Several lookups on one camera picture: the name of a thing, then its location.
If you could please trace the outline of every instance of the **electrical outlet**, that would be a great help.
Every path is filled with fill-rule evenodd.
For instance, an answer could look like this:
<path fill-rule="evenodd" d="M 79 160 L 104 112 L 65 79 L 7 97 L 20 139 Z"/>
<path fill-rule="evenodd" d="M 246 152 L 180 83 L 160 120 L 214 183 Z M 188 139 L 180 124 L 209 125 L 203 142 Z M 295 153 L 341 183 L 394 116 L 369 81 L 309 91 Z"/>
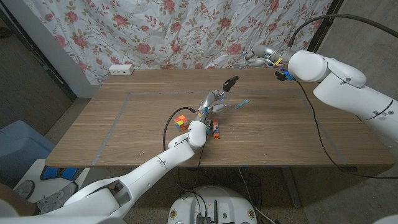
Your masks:
<path fill-rule="evenodd" d="M 131 75 L 133 71 L 134 67 L 132 65 L 112 65 L 109 68 L 111 75 Z"/>

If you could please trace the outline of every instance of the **table surface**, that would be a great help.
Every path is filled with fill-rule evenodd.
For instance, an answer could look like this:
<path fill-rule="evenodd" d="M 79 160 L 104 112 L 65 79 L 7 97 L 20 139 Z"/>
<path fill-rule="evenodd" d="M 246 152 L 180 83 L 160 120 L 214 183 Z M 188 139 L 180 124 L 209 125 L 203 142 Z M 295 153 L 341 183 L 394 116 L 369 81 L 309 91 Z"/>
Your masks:
<path fill-rule="evenodd" d="M 296 82 L 280 82 L 274 69 L 136 70 L 110 76 L 45 163 L 51 167 L 139 166 L 162 152 L 169 116 L 197 108 L 209 91 L 239 75 L 229 108 L 217 118 L 220 139 L 208 136 L 201 167 L 332 166 L 323 151 L 312 111 Z M 355 115 L 314 96 L 316 83 L 302 82 L 312 102 L 326 150 L 346 166 L 395 163 L 387 148 Z M 184 114 L 189 120 L 194 114 Z M 181 134 L 170 122 L 166 144 Z M 181 167 L 196 167 L 201 149 Z"/>

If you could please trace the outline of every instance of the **floral curtain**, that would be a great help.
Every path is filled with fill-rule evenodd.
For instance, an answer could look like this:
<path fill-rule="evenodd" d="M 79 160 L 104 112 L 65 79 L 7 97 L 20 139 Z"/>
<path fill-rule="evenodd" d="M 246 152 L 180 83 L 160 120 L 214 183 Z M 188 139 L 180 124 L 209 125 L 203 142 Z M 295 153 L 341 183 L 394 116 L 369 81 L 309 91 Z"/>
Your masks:
<path fill-rule="evenodd" d="M 24 0 L 92 85 L 112 64 L 135 69 L 231 68 L 255 45 L 286 48 L 331 0 Z M 322 21 L 302 29 L 306 49 Z"/>

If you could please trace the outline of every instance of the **small toy block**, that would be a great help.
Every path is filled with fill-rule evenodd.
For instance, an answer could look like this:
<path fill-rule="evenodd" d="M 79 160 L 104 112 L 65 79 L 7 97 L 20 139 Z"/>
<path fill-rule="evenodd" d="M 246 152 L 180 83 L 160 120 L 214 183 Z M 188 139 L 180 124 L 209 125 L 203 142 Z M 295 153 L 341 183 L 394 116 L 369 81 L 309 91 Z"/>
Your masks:
<path fill-rule="evenodd" d="M 180 131 L 184 131 L 189 127 L 189 120 L 184 115 L 175 118 L 174 123 L 177 129 Z"/>

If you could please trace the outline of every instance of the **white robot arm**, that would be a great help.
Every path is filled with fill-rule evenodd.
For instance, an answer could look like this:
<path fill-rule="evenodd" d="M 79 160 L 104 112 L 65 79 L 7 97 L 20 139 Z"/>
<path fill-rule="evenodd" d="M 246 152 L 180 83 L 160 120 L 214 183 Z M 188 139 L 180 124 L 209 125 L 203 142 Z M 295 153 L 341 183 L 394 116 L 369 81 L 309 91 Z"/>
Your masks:
<path fill-rule="evenodd" d="M 168 171 L 191 158 L 196 148 L 205 145 L 206 132 L 210 123 L 209 112 L 217 113 L 227 107 L 224 102 L 228 101 L 229 90 L 238 79 L 239 77 L 233 77 L 227 80 L 223 84 L 223 91 L 209 92 L 200 103 L 188 132 L 171 140 L 168 150 L 153 157 L 132 172 L 94 182 L 72 195 L 62 208 L 39 217 L 6 218 L 1 221 L 24 223 L 35 220 L 37 223 L 52 223 L 54 220 L 63 220 L 63 217 L 65 220 L 67 220 L 66 217 L 74 217 L 77 222 L 85 220 L 84 217 L 96 217 L 98 220 L 107 220 L 112 217 L 123 218 L 143 193 Z M 112 194 L 109 186 L 116 186 L 119 191 Z M 88 220 L 99 223 L 96 219 Z"/>
<path fill-rule="evenodd" d="M 244 66 L 287 65 L 290 74 L 301 80 L 318 82 L 314 95 L 322 102 L 355 114 L 362 122 L 398 142 L 398 102 L 365 85 L 358 69 L 305 50 L 294 52 L 259 45 L 244 52 Z"/>

